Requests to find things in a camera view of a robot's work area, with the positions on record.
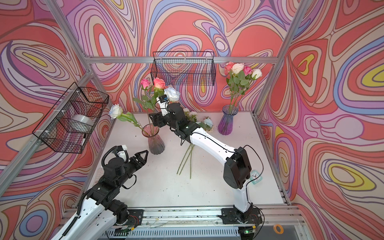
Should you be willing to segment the pale lavender white rose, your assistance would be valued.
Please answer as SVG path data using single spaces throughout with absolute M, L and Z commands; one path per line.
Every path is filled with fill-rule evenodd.
M 170 102 L 177 102 L 180 99 L 180 92 L 178 92 L 175 88 L 173 87 L 167 87 L 164 90 L 165 95 L 167 96 L 167 99 Z

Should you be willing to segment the small dark pink rose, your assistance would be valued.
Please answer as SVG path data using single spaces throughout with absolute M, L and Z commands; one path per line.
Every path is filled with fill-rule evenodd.
M 154 95 L 153 95 L 154 86 L 147 79 L 141 80 L 141 86 L 142 86 L 142 90 L 144 91 L 144 94 L 141 95 L 140 99 L 133 98 L 133 100 L 134 102 L 140 104 L 142 108 L 147 112 L 147 117 L 150 124 L 151 123 L 150 111 L 153 112 L 155 110 L 155 102 L 156 102 L 156 99 L 154 98 Z

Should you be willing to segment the red pink rose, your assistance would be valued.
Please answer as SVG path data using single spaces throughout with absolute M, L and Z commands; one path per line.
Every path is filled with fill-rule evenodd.
M 165 94 L 165 88 L 166 84 L 163 79 L 160 78 L 155 78 L 154 79 L 154 84 L 151 87 L 150 93 L 151 93 L 151 109 L 152 109 L 152 114 L 156 112 L 156 104 L 157 104 L 157 98 L 160 96 L 163 96 Z

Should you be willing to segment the white blue-tinged rose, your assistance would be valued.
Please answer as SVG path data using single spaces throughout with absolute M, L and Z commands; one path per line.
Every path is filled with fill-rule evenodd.
M 128 122 L 135 127 L 139 128 L 140 130 L 144 130 L 144 127 L 140 124 L 140 122 L 136 119 L 135 115 L 131 112 L 124 113 L 123 108 L 116 104 L 112 105 L 109 116 L 112 120 L 119 120 L 121 122 Z

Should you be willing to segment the salmon pink rose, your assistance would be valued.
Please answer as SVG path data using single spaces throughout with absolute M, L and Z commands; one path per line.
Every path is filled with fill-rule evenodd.
M 233 94 L 232 94 L 232 90 L 231 90 L 231 84 L 229 84 L 229 79 L 231 78 L 232 74 L 231 74 L 231 71 L 232 71 L 232 67 L 235 63 L 234 62 L 227 62 L 226 65 L 225 65 L 225 74 L 227 75 L 227 84 L 230 88 L 230 94 L 231 94 L 231 100 L 230 100 L 230 105 L 232 105 L 232 101 L 233 101 Z

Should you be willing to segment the cream white rose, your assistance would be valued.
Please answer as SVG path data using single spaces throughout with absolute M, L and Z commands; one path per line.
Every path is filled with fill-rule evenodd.
M 242 90 L 241 81 L 244 78 L 244 64 L 234 64 L 231 69 L 231 85 L 230 85 L 230 91 L 231 91 L 231 101 L 230 101 L 230 113 L 233 112 L 233 108 L 236 105 L 237 98 L 240 95 L 240 92 Z

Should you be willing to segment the magenta pink rose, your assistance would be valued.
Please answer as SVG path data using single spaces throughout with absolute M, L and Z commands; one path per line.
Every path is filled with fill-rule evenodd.
M 251 86 L 251 83 L 253 81 L 252 69 L 248 66 L 245 66 L 244 69 L 238 74 L 238 80 L 239 82 L 237 83 L 237 86 L 238 86 L 237 102 L 241 100 L 242 96 L 245 95 L 245 93 Z

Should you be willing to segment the white green-tinged rose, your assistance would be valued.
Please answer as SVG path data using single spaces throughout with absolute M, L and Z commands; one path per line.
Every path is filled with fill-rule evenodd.
M 263 76 L 263 74 L 262 74 L 262 71 L 260 69 L 252 69 L 252 79 L 253 79 L 253 81 L 252 81 L 251 85 L 253 84 L 253 82 L 258 80 L 262 76 Z

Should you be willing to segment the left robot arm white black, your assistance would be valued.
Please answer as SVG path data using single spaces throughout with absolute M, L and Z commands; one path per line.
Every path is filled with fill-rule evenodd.
M 144 211 L 130 210 L 116 196 L 121 189 L 127 189 L 127 180 L 137 178 L 135 173 L 147 163 L 148 154 L 144 150 L 130 157 L 125 145 L 109 149 L 101 159 L 104 174 L 83 193 L 76 212 L 53 239 L 97 240 L 114 225 L 122 233 L 140 226 Z

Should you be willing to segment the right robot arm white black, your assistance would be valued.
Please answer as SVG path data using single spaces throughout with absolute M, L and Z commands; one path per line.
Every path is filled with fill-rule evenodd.
M 247 191 L 252 170 L 247 151 L 242 147 L 230 147 L 212 137 L 198 123 L 186 117 L 179 103 L 160 103 L 160 109 L 158 113 L 149 114 L 155 127 L 170 127 L 182 142 L 202 148 L 223 165 L 223 179 L 234 190 L 235 219 L 246 223 L 253 210 Z

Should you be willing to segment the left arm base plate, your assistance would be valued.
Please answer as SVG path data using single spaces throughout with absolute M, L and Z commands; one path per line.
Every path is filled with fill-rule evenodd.
M 144 209 L 127 209 L 114 213 L 116 222 L 114 226 L 137 227 L 142 224 Z

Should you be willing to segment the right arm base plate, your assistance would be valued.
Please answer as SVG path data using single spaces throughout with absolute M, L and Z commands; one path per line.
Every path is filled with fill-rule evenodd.
M 245 212 L 241 212 L 235 207 L 221 209 L 221 215 L 218 217 L 223 221 L 223 224 L 253 224 L 258 226 L 263 223 L 262 213 L 259 208 L 250 206 Z

